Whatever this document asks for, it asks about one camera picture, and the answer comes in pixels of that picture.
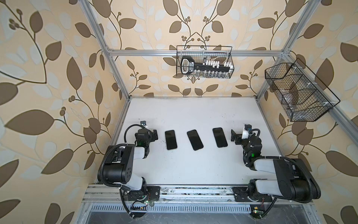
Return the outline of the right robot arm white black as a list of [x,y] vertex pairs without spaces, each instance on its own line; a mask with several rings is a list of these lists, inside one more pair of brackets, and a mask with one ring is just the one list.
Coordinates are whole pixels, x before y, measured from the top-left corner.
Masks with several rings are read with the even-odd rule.
[[251,179],[246,187],[233,187],[237,202],[283,199],[309,203],[321,197],[321,189],[302,159],[262,156],[261,131],[246,126],[231,132],[231,141],[243,149],[243,163],[252,171],[275,175],[274,179]]

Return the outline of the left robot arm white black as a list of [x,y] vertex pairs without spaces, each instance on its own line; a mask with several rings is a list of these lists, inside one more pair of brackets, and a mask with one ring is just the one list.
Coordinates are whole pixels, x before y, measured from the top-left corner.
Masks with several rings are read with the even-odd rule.
[[[132,127],[138,127],[135,133],[135,143],[129,144],[126,135]],[[135,160],[148,157],[150,143],[158,140],[157,130],[147,128],[146,121],[130,125],[124,133],[124,143],[109,146],[98,171],[98,181],[108,187],[117,187],[121,190],[136,194],[147,194],[147,185],[144,177],[134,174]]]

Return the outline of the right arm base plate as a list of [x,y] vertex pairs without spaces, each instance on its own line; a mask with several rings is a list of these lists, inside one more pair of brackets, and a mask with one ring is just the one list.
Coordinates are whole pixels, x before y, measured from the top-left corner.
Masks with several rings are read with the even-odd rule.
[[268,203],[273,201],[271,196],[258,193],[257,190],[249,189],[247,186],[233,187],[232,191],[236,202]]

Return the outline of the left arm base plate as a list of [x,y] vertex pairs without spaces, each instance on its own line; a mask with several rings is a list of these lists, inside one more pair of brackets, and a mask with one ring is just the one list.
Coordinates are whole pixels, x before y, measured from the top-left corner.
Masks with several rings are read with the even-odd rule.
[[124,192],[124,199],[127,201],[158,201],[160,197],[159,186],[142,187],[141,190],[132,190]]

